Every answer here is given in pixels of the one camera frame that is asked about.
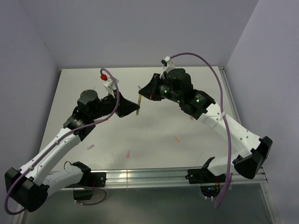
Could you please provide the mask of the yellow highlighter pen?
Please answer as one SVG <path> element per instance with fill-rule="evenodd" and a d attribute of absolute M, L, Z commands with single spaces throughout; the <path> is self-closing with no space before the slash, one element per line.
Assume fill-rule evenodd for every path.
<path fill-rule="evenodd" d="M 142 100 L 142 95 L 139 95 L 139 96 L 138 96 L 138 102 L 137 102 L 139 108 L 136 110 L 136 116 L 139 115 L 140 106 L 141 106 L 141 100 Z"/>

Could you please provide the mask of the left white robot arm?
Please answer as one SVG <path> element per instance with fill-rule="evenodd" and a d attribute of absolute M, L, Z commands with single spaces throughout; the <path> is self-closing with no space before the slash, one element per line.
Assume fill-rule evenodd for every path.
<path fill-rule="evenodd" d="M 65 187 L 95 190 L 91 169 L 81 162 L 74 162 L 69 168 L 52 175 L 50 171 L 71 149 L 82 142 L 97 124 L 108 120 L 114 114 L 120 118 L 125 117 L 139 108 L 138 104 L 125 99 L 116 90 L 103 99 L 99 99 L 94 90 L 83 91 L 72 115 L 48 146 L 21 168 L 10 168 L 5 173 L 5 212 L 17 215 L 17 212 L 8 209 L 9 198 L 21 205 L 23 210 L 33 212 L 40 208 L 50 195 Z"/>

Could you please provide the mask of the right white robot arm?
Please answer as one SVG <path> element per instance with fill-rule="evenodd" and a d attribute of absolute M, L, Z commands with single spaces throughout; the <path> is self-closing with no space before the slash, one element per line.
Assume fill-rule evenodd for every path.
<path fill-rule="evenodd" d="M 164 73 L 163 78 L 155 73 L 139 94 L 152 101 L 168 99 L 178 103 L 184 113 L 231 141 L 235 154 L 212 157 L 203 165 L 202 176 L 207 182 L 214 181 L 227 171 L 236 171 L 247 179 L 253 179 L 268 157 L 273 141 L 250 132 L 223 112 L 211 96 L 194 89 L 191 77 L 184 69 L 173 69 Z"/>

